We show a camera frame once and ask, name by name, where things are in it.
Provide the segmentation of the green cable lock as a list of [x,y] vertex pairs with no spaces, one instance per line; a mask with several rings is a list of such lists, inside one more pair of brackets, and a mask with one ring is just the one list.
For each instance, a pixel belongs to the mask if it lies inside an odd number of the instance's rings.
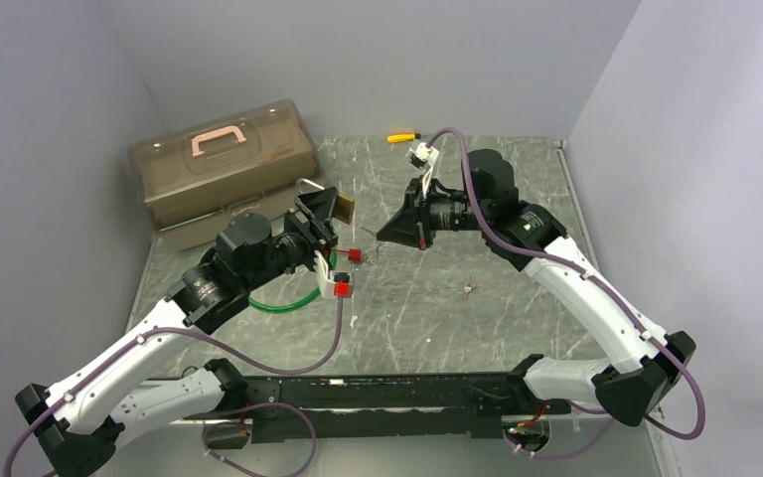
[[295,312],[318,298],[322,296],[322,292],[319,287],[315,287],[312,289],[307,295],[304,297],[287,304],[266,304],[262,303],[260,301],[255,300],[254,298],[250,297],[248,299],[249,306],[253,309],[265,313],[273,313],[273,314],[285,314],[285,313],[291,313]]

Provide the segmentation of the bunch of small keys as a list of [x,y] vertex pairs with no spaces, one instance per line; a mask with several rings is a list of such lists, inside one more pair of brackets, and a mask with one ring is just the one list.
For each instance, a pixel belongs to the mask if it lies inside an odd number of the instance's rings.
[[468,298],[469,298],[469,296],[470,296],[470,295],[471,295],[471,294],[472,294],[474,291],[476,291],[476,290],[479,290],[479,289],[480,289],[480,284],[479,284],[477,281],[475,281],[475,280],[473,280],[473,281],[470,281],[470,282],[466,283],[466,284],[463,286],[463,293],[464,293],[464,297],[465,297],[466,299],[468,299]]

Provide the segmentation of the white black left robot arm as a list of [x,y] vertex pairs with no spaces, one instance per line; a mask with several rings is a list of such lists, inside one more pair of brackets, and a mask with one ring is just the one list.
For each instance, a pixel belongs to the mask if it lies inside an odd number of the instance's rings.
[[349,223],[354,202],[329,187],[299,195],[275,234],[270,220],[243,213],[229,221],[200,261],[186,270],[142,321],[70,376],[30,384],[15,401],[57,476],[89,476],[135,438],[192,415],[231,417],[248,403],[248,384],[229,350],[192,374],[143,390],[172,357],[216,331],[250,303],[251,293],[306,267],[322,294],[337,289],[329,259],[335,222]]

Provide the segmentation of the brass padlock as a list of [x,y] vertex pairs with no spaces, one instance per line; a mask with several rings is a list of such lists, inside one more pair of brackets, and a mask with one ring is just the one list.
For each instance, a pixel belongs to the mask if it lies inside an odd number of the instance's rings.
[[[295,182],[295,188],[297,191],[297,196],[304,193],[309,193],[317,190],[323,190],[325,188],[336,188],[336,187],[324,187],[322,184],[319,184],[315,181],[312,181],[310,179],[306,178],[300,178]],[[355,211],[355,200],[348,196],[346,193],[341,192],[338,190],[338,200],[335,207],[335,220],[338,220],[344,224],[351,224],[354,219],[354,211]]]

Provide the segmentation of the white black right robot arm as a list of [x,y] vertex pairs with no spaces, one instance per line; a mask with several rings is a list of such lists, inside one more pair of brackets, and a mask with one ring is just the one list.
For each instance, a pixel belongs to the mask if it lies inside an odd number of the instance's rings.
[[520,199],[514,168],[498,151],[470,153],[472,184],[461,190],[434,178],[437,149],[419,143],[406,157],[421,175],[378,240],[425,250],[440,231],[477,230],[480,210],[490,228],[482,234],[488,248],[556,297],[605,353],[601,360],[528,356],[508,375],[512,407],[531,412],[547,400],[587,402],[622,424],[639,425],[682,376],[693,339],[666,332],[630,304],[618,306],[566,227],[543,206]]

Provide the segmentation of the red cable padlock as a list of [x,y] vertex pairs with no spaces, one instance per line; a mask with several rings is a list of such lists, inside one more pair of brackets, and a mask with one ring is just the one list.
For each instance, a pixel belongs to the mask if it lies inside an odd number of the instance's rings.
[[350,263],[361,263],[365,260],[365,254],[359,248],[333,248],[332,253],[343,255]]

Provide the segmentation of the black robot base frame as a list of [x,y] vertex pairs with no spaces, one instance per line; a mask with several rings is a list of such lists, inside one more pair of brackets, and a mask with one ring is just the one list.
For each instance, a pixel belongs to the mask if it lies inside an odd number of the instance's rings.
[[507,372],[246,377],[243,397],[204,418],[247,423],[254,443],[287,439],[466,435],[501,438],[506,429],[566,415],[562,399],[541,400]]

